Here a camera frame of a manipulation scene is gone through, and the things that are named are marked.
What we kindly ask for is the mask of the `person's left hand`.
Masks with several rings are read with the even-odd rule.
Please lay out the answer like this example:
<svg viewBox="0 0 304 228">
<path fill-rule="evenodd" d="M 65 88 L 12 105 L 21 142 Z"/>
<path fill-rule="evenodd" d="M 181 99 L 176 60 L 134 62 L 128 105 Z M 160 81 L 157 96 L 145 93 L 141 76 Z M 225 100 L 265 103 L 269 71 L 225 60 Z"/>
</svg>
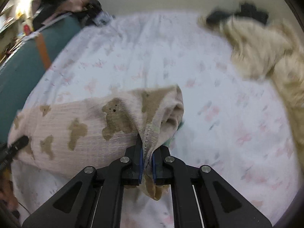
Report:
<svg viewBox="0 0 304 228">
<path fill-rule="evenodd" d="M 10 211 L 17 210 L 19 206 L 10 184 L 10 170 L 8 169 L 1 173 L 1 200 L 6 202 L 6 206 Z"/>
</svg>

